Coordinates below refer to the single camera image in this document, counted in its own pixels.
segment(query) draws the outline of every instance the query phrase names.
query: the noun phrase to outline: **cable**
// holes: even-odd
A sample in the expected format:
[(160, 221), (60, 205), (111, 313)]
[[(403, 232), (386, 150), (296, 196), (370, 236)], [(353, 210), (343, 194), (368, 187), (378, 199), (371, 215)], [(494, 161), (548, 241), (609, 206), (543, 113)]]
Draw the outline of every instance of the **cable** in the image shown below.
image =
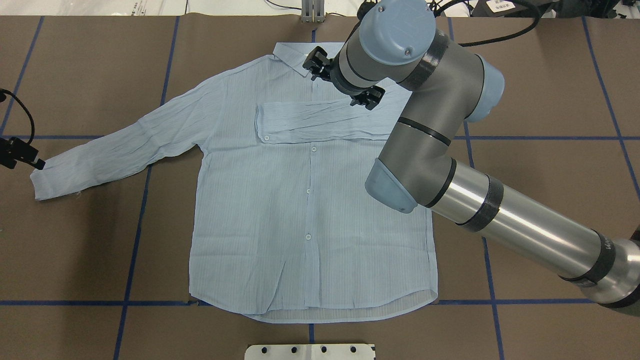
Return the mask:
[[(31, 123), (31, 136), (29, 136), (29, 141), (27, 141), (27, 144), (31, 144), (31, 142), (33, 141), (33, 137), (35, 136), (35, 133), (36, 133), (36, 126), (33, 123), (33, 117), (31, 116), (31, 113), (29, 112), (29, 110), (27, 110), (27, 107), (22, 103), (22, 101), (20, 101), (20, 99), (18, 99), (18, 97), (14, 93), (10, 92), (7, 89), (0, 88), (0, 94), (7, 94), (13, 97), (15, 102), (17, 102), (20, 106), (22, 106), (22, 109), (24, 110), (24, 112), (27, 113), (27, 116), (29, 117), (29, 121)], [(6, 99), (6, 96), (0, 97), (0, 102), (3, 102), (5, 99)]]
[(293, 7), (293, 6), (279, 5), (279, 4), (276, 4), (276, 3), (274, 3), (274, 2), (272, 2), (270, 0), (265, 0), (265, 2), (267, 2), (269, 4), (272, 4), (273, 6), (277, 6), (279, 8), (283, 8), (283, 9), (302, 10), (302, 8), (296, 8), (296, 7)]
[[(443, 6), (441, 6), (438, 10), (435, 10), (433, 12), (433, 15), (435, 17), (440, 16), (442, 13), (444, 13), (444, 11), (452, 6), (454, 6), (455, 4), (460, 4), (465, 2), (466, 0), (452, 0), (450, 3), (446, 3)], [(535, 17), (533, 18), (533, 21), (531, 22), (531, 25), (527, 26), (526, 28), (517, 31), (513, 34), (510, 35), (506, 35), (503, 37), (497, 37), (497, 38), (492, 38), (489, 40), (482, 40), (482, 41), (475, 41), (475, 42), (467, 42), (464, 44), (459, 44), (462, 47), (468, 47), (468, 46), (477, 46), (477, 45), (486, 45), (486, 44), (492, 44), (494, 42), (500, 42), (500, 41), (505, 41), (505, 40), (511, 40), (512, 38), (516, 38), (519, 37), (520, 35), (526, 34), (528, 32), (530, 32), (531, 30), (533, 30), (533, 28), (535, 28), (538, 23), (540, 22), (540, 18), (542, 17), (542, 14), (540, 13), (540, 9), (538, 9), (537, 6), (533, 5), (532, 3), (526, 1), (526, 0), (509, 0), (510, 2), (514, 3), (514, 4), (518, 4), (518, 5), (522, 5), (524, 7), (526, 7), (527, 9), (531, 10), (532, 12), (534, 12)]]

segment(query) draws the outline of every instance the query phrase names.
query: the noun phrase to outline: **robotic arm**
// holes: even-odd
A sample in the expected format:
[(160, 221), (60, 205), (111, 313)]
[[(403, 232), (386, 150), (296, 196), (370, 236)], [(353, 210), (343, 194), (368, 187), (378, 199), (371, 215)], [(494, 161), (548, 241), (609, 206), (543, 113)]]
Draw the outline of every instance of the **robotic arm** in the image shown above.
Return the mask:
[(640, 238), (610, 240), (446, 154), (464, 120), (481, 120), (498, 103), (504, 78), (436, 29), (423, 0), (380, 1), (339, 54), (326, 55), (316, 47), (304, 67), (352, 105), (373, 109), (384, 78), (413, 92), (366, 180), (371, 196), (402, 213), (425, 206), (554, 271), (594, 302), (640, 316)]

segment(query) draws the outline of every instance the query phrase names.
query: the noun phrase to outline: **white floor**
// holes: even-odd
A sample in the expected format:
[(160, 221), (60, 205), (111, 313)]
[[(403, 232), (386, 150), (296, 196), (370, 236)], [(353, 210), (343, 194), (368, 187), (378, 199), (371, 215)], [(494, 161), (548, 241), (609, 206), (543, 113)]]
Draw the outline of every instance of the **white floor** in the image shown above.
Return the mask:
[[(272, 0), (284, 6), (300, 7), (300, 0)], [(355, 16), (362, 0), (325, 0), (325, 12)], [(475, 6), (477, 0), (471, 0)], [(630, 19), (640, 19), (638, 7), (615, 7)], [(300, 14), (268, 4), (265, 0), (1, 0), (0, 15), (182, 15), (188, 12), (207, 15), (281, 15)], [(445, 11), (449, 17), (468, 17), (469, 11), (457, 4)]]

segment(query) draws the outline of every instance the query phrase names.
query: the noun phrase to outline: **light blue shirt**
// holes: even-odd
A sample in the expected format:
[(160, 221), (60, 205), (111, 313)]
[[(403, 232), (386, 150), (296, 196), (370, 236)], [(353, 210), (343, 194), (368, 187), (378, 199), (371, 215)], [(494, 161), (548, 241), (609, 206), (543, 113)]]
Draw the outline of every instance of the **light blue shirt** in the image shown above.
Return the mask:
[(133, 125), (47, 161), (36, 199), (130, 176), (194, 145), (191, 294), (272, 323), (379, 320), (437, 298), (431, 213), (405, 215), (364, 182), (409, 93), (386, 82), (352, 108), (301, 66), (321, 45), (273, 54), (200, 83)]

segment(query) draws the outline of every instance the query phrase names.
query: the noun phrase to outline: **light blue cap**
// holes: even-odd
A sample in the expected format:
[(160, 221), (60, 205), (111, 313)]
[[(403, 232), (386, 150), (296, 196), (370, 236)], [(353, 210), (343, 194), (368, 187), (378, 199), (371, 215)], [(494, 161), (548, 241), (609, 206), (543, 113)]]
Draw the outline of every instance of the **light blue cap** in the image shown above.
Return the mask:
[(374, 60), (404, 65), (431, 46), (436, 20), (424, 0), (381, 0), (360, 23), (360, 43)]
[(364, 187), (374, 199), (401, 213), (409, 214), (418, 206), (411, 194), (378, 158)]
[(493, 67), (486, 60), (477, 55), (482, 60), (482, 66), (484, 68), (484, 82), (482, 85), (482, 92), (480, 93), (480, 100), (476, 108), (473, 110), (465, 120), (468, 122), (477, 122), (484, 119), (494, 106), (498, 105), (502, 92), (504, 91), (504, 76), (502, 73)]

